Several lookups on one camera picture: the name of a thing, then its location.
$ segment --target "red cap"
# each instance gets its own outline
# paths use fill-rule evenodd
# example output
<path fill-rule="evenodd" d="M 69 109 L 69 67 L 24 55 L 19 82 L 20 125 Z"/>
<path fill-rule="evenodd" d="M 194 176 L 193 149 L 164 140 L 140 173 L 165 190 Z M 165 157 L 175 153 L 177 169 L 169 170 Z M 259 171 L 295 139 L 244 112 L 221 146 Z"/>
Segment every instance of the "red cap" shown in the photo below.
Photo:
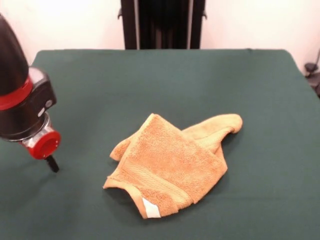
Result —
<path fill-rule="evenodd" d="M 57 131 L 48 132 L 42 136 L 33 148 L 28 147 L 29 153 L 35 159 L 45 159 L 58 148 L 61 141 L 60 133 Z"/>

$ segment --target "black metal frame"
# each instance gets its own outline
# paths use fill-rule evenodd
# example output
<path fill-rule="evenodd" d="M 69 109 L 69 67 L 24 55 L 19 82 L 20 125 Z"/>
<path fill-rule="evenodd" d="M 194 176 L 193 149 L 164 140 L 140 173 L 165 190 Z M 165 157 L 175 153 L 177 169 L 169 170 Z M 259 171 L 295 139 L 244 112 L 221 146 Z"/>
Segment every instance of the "black metal frame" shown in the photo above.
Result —
<path fill-rule="evenodd" d="M 155 34 L 153 22 L 150 22 L 150 13 L 145 7 L 150 4 L 151 0 L 138 0 L 139 6 L 139 28 L 140 28 L 140 49 L 155 49 Z M 165 4 L 161 4 L 161 0 L 154 0 L 154 3 L 159 5 L 163 11 L 166 10 Z M 188 14 L 189 0 L 176 0 L 180 4 L 181 12 L 178 15 L 178 23 L 175 29 L 179 29 L 173 36 L 174 41 L 169 45 L 163 40 L 161 48 L 186 49 L 188 40 Z M 191 39 L 190 48 L 199 49 L 201 41 L 202 20 L 205 10 L 206 0 L 193 0 L 192 23 L 191 23 Z M 137 49 L 136 36 L 136 15 L 135 1 L 121 0 L 121 15 L 123 22 L 123 33 L 125 49 Z"/>

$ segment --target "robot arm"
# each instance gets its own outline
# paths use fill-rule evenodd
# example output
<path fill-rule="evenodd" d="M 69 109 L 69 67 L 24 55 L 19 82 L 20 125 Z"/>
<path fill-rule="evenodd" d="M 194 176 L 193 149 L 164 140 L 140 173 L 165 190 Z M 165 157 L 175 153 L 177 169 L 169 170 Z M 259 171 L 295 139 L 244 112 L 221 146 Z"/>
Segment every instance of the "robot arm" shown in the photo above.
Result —
<path fill-rule="evenodd" d="M 52 157 L 61 140 L 46 112 L 57 103 L 46 73 L 29 67 L 8 22 L 0 14 L 0 138 L 23 145 L 35 159 L 45 159 L 56 173 Z"/>

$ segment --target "green table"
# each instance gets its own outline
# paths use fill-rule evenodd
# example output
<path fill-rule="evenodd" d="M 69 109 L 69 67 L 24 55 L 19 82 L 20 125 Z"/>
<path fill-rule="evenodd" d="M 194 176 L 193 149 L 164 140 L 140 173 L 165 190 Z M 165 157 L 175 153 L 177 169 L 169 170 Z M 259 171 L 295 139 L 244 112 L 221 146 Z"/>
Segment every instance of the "green table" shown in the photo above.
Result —
<path fill-rule="evenodd" d="M 283 50 L 40 52 L 62 134 L 51 173 L 0 143 L 1 240 L 318 240 L 320 102 Z M 183 129 L 238 113 L 223 142 L 228 172 L 178 214 L 143 220 L 128 195 L 103 190 L 113 147 L 150 113 Z"/>

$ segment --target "white label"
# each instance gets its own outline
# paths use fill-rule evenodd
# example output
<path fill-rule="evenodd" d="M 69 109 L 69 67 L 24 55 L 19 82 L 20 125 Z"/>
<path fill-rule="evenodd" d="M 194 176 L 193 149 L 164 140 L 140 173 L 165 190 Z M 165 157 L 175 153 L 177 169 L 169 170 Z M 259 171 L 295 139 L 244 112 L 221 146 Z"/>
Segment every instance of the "white label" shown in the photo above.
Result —
<path fill-rule="evenodd" d="M 38 118 L 39 118 L 42 114 L 44 114 L 44 112 L 45 112 L 45 108 L 43 107 L 43 108 L 40 110 L 40 112 L 38 113 Z"/>
<path fill-rule="evenodd" d="M 143 204 L 144 204 L 144 207 L 145 207 L 146 216 L 149 219 L 161 218 L 160 212 L 159 212 L 159 208 L 158 208 L 157 205 L 152 204 L 151 202 L 149 202 L 144 197 L 142 198 L 142 201 L 143 201 Z"/>

